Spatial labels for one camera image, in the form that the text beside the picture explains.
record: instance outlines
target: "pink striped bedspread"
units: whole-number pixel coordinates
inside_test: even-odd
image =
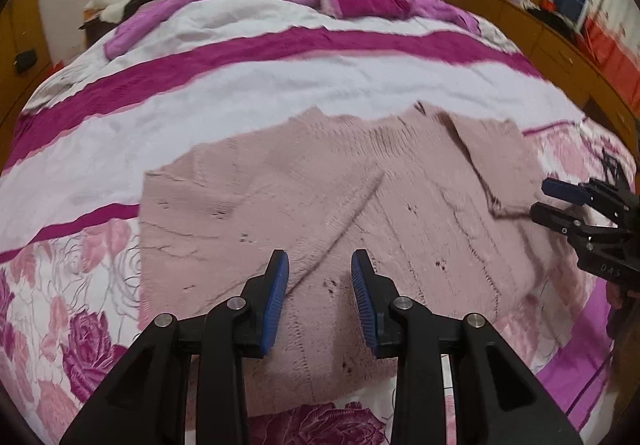
[[[513,118],[549,175],[601,176],[605,148],[635,176],[615,136],[583,120],[495,27],[478,25],[473,33],[421,16],[338,20],[284,0],[199,0],[116,59],[105,56],[105,38],[45,82],[0,177],[0,380],[38,436],[59,441],[138,335],[143,173],[197,143],[313,105],[380,118],[422,100]],[[566,409],[609,351],[607,312],[604,285],[563,265],[497,328]],[[604,381],[572,412],[576,427]],[[393,389],[252,417],[253,443],[384,443]]]

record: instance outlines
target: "metal screw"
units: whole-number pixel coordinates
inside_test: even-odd
[[[165,328],[171,322],[173,322],[174,318],[169,313],[161,313],[154,319],[154,324],[159,328]]]
[[[479,313],[471,313],[466,316],[466,323],[475,328],[484,326],[484,317]]]
[[[394,306],[399,310],[408,310],[413,305],[414,301],[409,297],[396,297],[394,299]]]
[[[230,310],[241,310],[246,306],[246,300],[242,297],[231,297],[226,301],[226,307]]]

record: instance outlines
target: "pink sweater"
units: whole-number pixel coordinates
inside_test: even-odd
[[[284,248],[275,346],[245,361],[249,414],[339,398],[396,368],[364,345],[353,250],[434,313],[494,321],[556,258],[554,236],[526,217],[542,179],[514,123],[420,104],[375,122],[314,108],[197,146],[145,178],[140,325],[206,313]]]

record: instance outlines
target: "floral bedsheet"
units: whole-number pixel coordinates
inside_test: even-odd
[[[572,182],[602,178],[602,149],[635,163],[620,141],[595,123],[561,123],[527,132],[543,169]],[[64,431],[124,354],[138,329],[138,222],[110,219],[67,237],[30,244],[0,264],[0,381],[46,444]],[[562,263],[545,284],[496,327],[534,372],[571,338],[595,279]],[[449,443],[453,398],[446,385]],[[394,380],[347,399],[250,419],[255,445],[387,443]],[[193,432],[188,441],[194,440]]]

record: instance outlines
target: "wooden dresser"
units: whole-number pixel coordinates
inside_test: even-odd
[[[597,67],[573,44],[508,0],[444,0],[485,17],[513,40],[542,75],[585,114],[625,143],[636,161],[636,118]]]
[[[36,59],[18,74],[16,57],[30,50]],[[20,111],[50,70],[38,0],[9,0],[0,11],[0,168],[8,157]]]

